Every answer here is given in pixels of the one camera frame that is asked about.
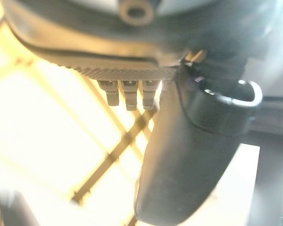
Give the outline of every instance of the black rubber part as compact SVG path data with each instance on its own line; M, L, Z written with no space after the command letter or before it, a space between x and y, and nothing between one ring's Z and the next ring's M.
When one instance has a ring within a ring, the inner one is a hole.
M189 77L180 75L184 71L179 70L170 82L136 185L136 217L156 226L174 226L185 221L205 201L235 154L246 133L247 121L257 109L245 106L248 111L239 113L235 106L228 105L221 112L222 104L202 98L207 109L189 115L188 105L183 102L198 105L194 101L199 87L195 82L189 83ZM224 120L212 127L203 123L211 117Z

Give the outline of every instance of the screw hole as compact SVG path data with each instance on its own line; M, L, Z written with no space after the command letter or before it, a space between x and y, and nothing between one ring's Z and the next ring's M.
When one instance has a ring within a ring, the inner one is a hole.
M136 18L136 19L141 19L143 17L145 17L146 12L144 9L142 8L131 8L128 10L128 16L132 17L132 18Z

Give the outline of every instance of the plastic tooth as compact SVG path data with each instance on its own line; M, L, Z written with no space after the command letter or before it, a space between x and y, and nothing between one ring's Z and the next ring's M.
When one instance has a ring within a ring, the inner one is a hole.
M151 110L154 108L154 96L158 86L159 81L142 81L142 104L145 110Z
M138 81L121 81L128 111L135 111L137 106Z
M106 92L107 102L109 106L118 106L118 84L117 81L98 81L99 86Z

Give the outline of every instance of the black handle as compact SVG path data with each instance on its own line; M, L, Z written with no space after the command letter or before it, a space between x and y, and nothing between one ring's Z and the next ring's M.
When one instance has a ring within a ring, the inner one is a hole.
M139 220L158 226L185 221L218 183L262 99L254 83L209 84L187 76L171 82L136 185Z

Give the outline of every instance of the textured surface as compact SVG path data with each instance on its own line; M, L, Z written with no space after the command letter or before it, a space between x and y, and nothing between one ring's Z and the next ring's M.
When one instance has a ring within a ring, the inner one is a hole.
M139 80L171 80L174 76L174 68L160 68L156 70L132 70L132 69L101 69L90 67L75 68L79 73L90 79L101 81L139 81Z

